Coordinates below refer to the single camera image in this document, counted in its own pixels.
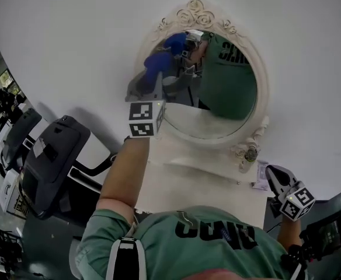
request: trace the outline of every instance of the white table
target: white table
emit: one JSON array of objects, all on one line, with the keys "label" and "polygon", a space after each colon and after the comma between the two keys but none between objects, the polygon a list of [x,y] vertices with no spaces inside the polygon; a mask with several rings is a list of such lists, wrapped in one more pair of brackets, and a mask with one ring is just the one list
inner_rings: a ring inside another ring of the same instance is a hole
[{"label": "white table", "polygon": [[151,138],[137,208],[162,212],[208,205],[262,228],[270,193],[250,187],[256,172],[257,164],[242,174],[228,152],[199,150],[162,131]]}]

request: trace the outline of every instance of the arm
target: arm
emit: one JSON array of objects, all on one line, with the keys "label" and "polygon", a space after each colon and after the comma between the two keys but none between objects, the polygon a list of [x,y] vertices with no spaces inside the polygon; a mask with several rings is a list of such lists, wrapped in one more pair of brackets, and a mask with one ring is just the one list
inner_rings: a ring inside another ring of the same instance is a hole
[{"label": "arm", "polygon": [[300,232],[300,220],[293,222],[289,218],[283,216],[277,241],[286,249],[286,251],[288,251],[288,248],[291,245],[301,246],[302,242],[299,237]]},{"label": "arm", "polygon": [[195,64],[206,54],[208,47],[208,40],[203,40],[201,44],[192,52],[190,59],[187,59],[187,63]]},{"label": "arm", "polygon": [[126,140],[103,184],[96,209],[110,209],[132,224],[149,152],[149,138]]}]

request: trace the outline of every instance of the mirror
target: mirror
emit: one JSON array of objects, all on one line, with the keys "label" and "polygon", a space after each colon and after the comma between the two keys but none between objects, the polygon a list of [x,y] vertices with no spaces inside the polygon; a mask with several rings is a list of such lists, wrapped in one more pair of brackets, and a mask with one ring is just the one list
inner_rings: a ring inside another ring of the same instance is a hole
[{"label": "mirror", "polygon": [[218,34],[193,29],[175,33],[152,50],[144,66],[128,88],[127,101],[165,99],[167,122],[184,134],[203,139],[231,135],[254,109],[253,69]]}]

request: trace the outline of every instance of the green t-shirt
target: green t-shirt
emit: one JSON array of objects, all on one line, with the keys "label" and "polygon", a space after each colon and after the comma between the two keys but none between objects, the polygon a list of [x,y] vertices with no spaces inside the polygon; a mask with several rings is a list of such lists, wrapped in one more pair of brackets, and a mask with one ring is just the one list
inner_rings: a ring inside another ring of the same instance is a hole
[{"label": "green t-shirt", "polygon": [[209,44],[203,64],[200,100],[215,115],[243,120],[255,105],[255,75],[242,52],[225,38],[205,33]]},{"label": "green t-shirt", "polygon": [[[119,214],[95,211],[77,250],[84,279],[105,279],[111,246],[129,230]],[[145,250],[147,279],[183,279],[209,269],[244,278],[290,278],[280,266],[286,251],[275,239],[220,209],[194,206],[155,213],[138,225],[133,237]]]}]

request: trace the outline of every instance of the paper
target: paper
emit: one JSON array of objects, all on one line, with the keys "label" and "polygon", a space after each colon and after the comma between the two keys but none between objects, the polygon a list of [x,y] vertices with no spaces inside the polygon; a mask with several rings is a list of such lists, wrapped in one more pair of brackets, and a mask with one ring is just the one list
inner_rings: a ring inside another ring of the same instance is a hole
[{"label": "paper", "polygon": [[252,183],[252,188],[263,191],[270,191],[269,183],[265,175],[266,166],[268,166],[267,162],[258,161],[258,179],[255,183]]},{"label": "paper", "polygon": [[43,142],[43,139],[39,137],[36,143],[34,143],[33,145],[33,152],[36,158],[39,157],[43,153],[43,149],[45,147],[46,147],[46,144]]}]

